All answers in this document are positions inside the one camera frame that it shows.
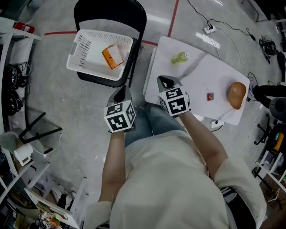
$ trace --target black chair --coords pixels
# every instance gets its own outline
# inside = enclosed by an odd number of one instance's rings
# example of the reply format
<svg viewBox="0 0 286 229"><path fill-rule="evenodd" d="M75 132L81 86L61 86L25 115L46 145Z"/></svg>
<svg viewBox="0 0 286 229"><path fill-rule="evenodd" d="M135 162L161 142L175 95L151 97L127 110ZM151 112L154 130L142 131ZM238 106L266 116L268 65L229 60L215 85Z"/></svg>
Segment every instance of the black chair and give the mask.
<svg viewBox="0 0 286 229"><path fill-rule="evenodd" d="M114 88L123 86L127 79L129 79L130 87L147 22L146 12L142 5L136 0L79 0L74 8L74 17L77 31L80 30L79 23L82 21L107 19L128 25L139 32L138 39L133 38L132 48L125 65L123 75L118 81L112 81L82 72L77 73L78 77L84 81L90 81Z"/></svg>
<svg viewBox="0 0 286 229"><path fill-rule="evenodd" d="M260 124L258 124L257 125L257 127L259 128L259 129L261 129L262 131L263 131L263 136L259 139L259 141L258 142L254 142L254 144L255 145L258 145L259 143L265 143L266 142L266 140L267 140L267 137L269 136L269 133L270 133L270 131L271 131L271 126L270 126L270 117L269 117L269 114L266 114L266 117L267 117L267 125L266 125L266 129L263 129L262 127L261 127L261 125Z"/></svg>

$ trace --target orange box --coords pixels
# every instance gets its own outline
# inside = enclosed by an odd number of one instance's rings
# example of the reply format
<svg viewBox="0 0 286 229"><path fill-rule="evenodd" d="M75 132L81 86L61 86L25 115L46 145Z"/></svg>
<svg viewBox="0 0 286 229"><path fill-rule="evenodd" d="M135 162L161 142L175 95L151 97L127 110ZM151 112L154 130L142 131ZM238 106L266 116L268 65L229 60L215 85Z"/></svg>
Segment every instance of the orange box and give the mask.
<svg viewBox="0 0 286 229"><path fill-rule="evenodd" d="M119 54L118 48L110 45L109 47L107 47L106 49L104 49L102 51L102 55L104 57L104 59L107 62L107 65L111 68L114 69L116 68L118 65L123 63L123 60Z"/></svg>

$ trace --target power strip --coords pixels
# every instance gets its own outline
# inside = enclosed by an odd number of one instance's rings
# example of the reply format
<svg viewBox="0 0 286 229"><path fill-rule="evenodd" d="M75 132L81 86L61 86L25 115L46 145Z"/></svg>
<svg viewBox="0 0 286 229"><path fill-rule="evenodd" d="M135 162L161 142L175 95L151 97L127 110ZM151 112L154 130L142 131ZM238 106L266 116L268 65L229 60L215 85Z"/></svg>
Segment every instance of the power strip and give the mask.
<svg viewBox="0 0 286 229"><path fill-rule="evenodd" d="M216 28L214 26L213 26L212 29L210 29L209 27L204 28L205 34L211 34L211 33L215 32L215 31L216 31Z"/></svg>
<svg viewBox="0 0 286 229"><path fill-rule="evenodd" d="M223 121L218 121L218 120L213 120L210 122L210 127L213 129L213 128L216 128L216 127L220 127L224 124Z"/></svg>

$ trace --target red tape line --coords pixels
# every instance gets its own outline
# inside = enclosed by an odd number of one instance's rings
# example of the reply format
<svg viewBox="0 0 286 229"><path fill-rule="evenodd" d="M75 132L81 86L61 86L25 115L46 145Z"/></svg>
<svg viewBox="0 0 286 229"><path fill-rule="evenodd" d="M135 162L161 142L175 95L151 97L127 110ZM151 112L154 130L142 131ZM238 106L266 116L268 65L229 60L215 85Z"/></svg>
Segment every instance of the red tape line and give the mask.
<svg viewBox="0 0 286 229"><path fill-rule="evenodd" d="M77 34L77 31L64 31L64 32L52 32L52 33L45 33L46 35L55 35L55 34Z"/></svg>
<svg viewBox="0 0 286 229"><path fill-rule="evenodd" d="M172 17L171 24L170 24L170 29L169 29L169 32L168 32L168 37L171 36L172 30L173 30L174 21L175 21L177 9L178 9L178 4L179 4L179 0L176 0L176 4L175 4L175 8L174 8L174 13L173 13L173 17Z"/></svg>

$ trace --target concrete floor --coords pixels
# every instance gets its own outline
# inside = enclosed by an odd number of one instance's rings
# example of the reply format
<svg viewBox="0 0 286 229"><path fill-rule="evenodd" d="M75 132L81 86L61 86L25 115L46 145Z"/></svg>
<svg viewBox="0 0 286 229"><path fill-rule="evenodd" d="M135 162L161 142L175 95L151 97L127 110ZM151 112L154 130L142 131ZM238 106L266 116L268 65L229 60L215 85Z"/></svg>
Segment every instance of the concrete floor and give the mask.
<svg viewBox="0 0 286 229"><path fill-rule="evenodd" d="M255 23L254 12L249 5L241 5L240 0L224 0L223 6L215 0L190 0L196 9L207 18L224 21L234 28L250 32L257 38L269 35L280 47L280 35L273 21ZM73 9L77 0L46 0L44 5L32 16L32 25L38 34L43 35L37 42L31 57L33 71L30 77L31 91L28 97L29 114L33 109L45 111L46 119L63 128L63 137L59 149L47 160L51 163L50 172L61 181L78 187L83 176L88 178L87 191L93 201L97 201L101 188L101 174L107 152L110 134L103 119L103 107L115 90L102 85L82 81L77 73L66 68L68 54L75 34L44 35L50 32L76 31ZM148 21L143 39L144 49L138 58L131 93L135 103L142 104L142 89L154 45L160 36L168 34L171 38L204 50L217 57L214 46L196 36L203 34L206 21L195 13L187 0L139 0L146 10ZM259 46L239 31L234 31L222 23L213 25L224 29L236 43L246 73L253 72L259 85L267 80L278 82L281 73L276 57L268 64ZM111 31L129 36L136 32L127 26L106 20L81 23L85 29ZM213 34L220 44L221 60L237 71L243 73L236 47L222 31ZM238 126L225 124L214 134L221 140L230 157L242 157L249 168L254 167L263 145L255 146L253 142L262 133L257 123L265 122L266 110L258 112L259 103L251 101L246 104ZM210 119L203 123L209 127ZM56 145L57 136L46 138L49 144Z"/></svg>

